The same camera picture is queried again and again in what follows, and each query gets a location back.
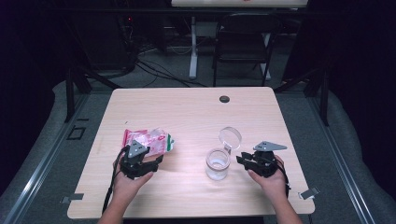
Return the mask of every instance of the dark background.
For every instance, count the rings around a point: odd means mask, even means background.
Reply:
[[[51,89],[64,80],[68,69],[76,65],[122,68],[130,59],[114,17],[66,18],[73,24],[68,26],[62,17],[43,14],[42,4],[22,0],[1,6],[2,193],[39,136],[53,105]],[[308,11],[345,12],[346,16],[304,20],[284,78],[301,76],[329,57],[334,59],[331,91],[355,126],[364,162],[377,183],[396,199],[394,8],[391,1],[309,1]],[[95,41],[88,41],[92,35]]]

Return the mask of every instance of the forearm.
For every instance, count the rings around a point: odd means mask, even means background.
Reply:
[[[276,220],[278,224],[303,223],[286,197],[272,200],[272,204],[276,212]]]
[[[102,223],[114,223],[120,224],[122,223],[122,217],[127,208],[127,204],[119,204],[119,203],[110,203],[106,211],[102,214],[102,217],[99,219],[98,224]]]

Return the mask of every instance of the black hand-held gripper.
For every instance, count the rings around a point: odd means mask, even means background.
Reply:
[[[273,175],[277,169],[279,169],[283,176],[285,176],[286,195],[289,196],[290,184],[288,176],[286,175],[285,168],[278,164],[278,160],[276,159],[273,152],[273,150],[281,150],[286,148],[287,147],[278,144],[263,141],[253,148],[256,150],[253,154],[242,152],[242,157],[236,156],[236,161],[239,164],[244,165],[245,170],[252,170],[256,174],[263,177],[269,177]]]
[[[135,179],[148,172],[157,172],[158,164],[163,161],[163,155],[155,161],[143,162],[145,155],[149,153],[149,147],[145,147],[133,141],[125,151],[125,155],[120,162],[120,170],[129,178]]]
[[[256,174],[268,177],[277,170],[276,159],[273,151],[255,151],[254,154],[242,152],[242,157],[236,161],[245,166],[245,170],[252,170]]]

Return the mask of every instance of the snack wrapper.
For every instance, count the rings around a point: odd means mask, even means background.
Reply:
[[[163,155],[165,152],[172,150],[175,142],[169,133],[161,129],[154,129],[150,132],[148,130],[132,132],[126,129],[122,145],[125,147],[127,145],[130,146],[133,140],[136,140],[145,147],[150,147],[149,152],[145,157]]]

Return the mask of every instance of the desk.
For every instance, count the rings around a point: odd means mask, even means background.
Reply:
[[[222,103],[222,95],[230,97]],[[219,131],[226,126],[242,134],[241,147],[232,152],[228,175],[220,181],[205,173],[205,155],[221,147]],[[312,200],[298,192],[308,189],[274,92],[266,87],[118,89],[110,98],[72,201],[71,218],[99,218],[121,149],[125,129],[161,128],[175,139],[154,177],[138,192],[124,217],[248,217],[272,215],[261,188],[236,162],[241,151],[253,153],[262,140],[287,146],[277,151],[286,164],[290,202],[298,214],[315,210]]]
[[[308,0],[172,0],[173,7],[306,7]],[[190,78],[196,78],[198,54],[196,48],[196,22],[191,18]]]

